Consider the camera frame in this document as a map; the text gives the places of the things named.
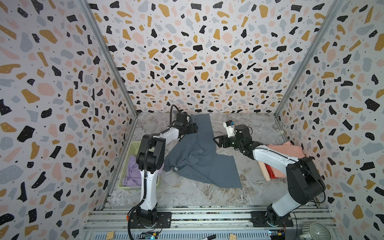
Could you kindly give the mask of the grey-blue t-shirt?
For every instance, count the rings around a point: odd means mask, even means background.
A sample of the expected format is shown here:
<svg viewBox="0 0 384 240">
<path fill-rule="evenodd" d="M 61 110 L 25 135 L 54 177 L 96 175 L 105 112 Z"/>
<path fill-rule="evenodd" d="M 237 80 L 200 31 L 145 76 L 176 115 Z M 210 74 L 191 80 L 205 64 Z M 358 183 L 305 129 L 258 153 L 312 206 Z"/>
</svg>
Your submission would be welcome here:
<svg viewBox="0 0 384 240">
<path fill-rule="evenodd" d="M 192 115 L 192 120 L 198 132 L 186 135 L 174 146 L 165 157 L 163 170 L 219 188 L 241 188 L 234 157 L 217 153 L 210 115 Z"/>
</svg>

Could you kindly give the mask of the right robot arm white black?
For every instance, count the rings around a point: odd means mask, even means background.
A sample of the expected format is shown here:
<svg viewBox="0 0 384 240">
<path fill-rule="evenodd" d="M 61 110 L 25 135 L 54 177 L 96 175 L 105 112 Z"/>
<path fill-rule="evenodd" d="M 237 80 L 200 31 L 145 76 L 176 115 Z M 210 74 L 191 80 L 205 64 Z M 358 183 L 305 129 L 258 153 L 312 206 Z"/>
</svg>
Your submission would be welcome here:
<svg viewBox="0 0 384 240">
<path fill-rule="evenodd" d="M 297 208 L 313 202 L 326 186 L 311 158 L 291 157 L 272 150 L 266 145 L 253 141 L 251 127 L 234 125 L 234 122 L 224 123 L 227 134 L 213 138 L 219 148 L 232 147 L 244 156 L 265 163 L 287 177 L 288 192 L 279 200 L 270 204 L 265 211 L 251 212 L 251 222 L 254 227 L 282 227 L 284 224 L 292 227 L 288 219 L 290 213 Z"/>
</svg>

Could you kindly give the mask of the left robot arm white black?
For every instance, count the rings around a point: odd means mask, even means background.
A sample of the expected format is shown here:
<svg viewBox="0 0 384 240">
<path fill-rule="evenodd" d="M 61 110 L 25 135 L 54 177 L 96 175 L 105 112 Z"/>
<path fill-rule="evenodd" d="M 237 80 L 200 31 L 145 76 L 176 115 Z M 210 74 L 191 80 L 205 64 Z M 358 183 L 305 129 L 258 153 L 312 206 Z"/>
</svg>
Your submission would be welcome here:
<svg viewBox="0 0 384 240">
<path fill-rule="evenodd" d="M 136 157 L 142 179 L 141 200 L 131 210 L 136 216 L 151 225 L 158 220 L 156 187 L 158 175 L 165 160 L 166 145 L 185 135 L 198 132 L 197 124 L 186 113 L 177 113 L 169 127 L 156 134 L 144 135 Z"/>
</svg>

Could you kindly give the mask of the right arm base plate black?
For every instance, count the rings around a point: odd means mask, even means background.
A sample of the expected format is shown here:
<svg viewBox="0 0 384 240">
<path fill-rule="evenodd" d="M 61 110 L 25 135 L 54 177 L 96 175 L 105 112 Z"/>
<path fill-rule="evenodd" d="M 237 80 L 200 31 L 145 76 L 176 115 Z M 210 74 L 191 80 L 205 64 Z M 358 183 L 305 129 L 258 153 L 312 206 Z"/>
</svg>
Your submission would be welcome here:
<svg viewBox="0 0 384 240">
<path fill-rule="evenodd" d="M 250 221 L 255 228 L 282 228 L 294 226 L 292 218 L 289 215 L 280 217 L 270 211 L 252 211 Z"/>
</svg>

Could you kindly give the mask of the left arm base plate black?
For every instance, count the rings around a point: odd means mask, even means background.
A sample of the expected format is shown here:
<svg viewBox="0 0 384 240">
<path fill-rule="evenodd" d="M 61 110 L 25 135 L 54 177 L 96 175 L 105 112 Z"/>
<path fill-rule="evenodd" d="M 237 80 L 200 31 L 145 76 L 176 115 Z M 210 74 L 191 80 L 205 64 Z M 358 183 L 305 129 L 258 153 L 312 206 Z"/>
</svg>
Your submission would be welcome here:
<svg viewBox="0 0 384 240">
<path fill-rule="evenodd" d="M 172 223 L 171 212 L 139 211 L 133 213 L 129 220 L 131 229 L 169 229 Z"/>
</svg>

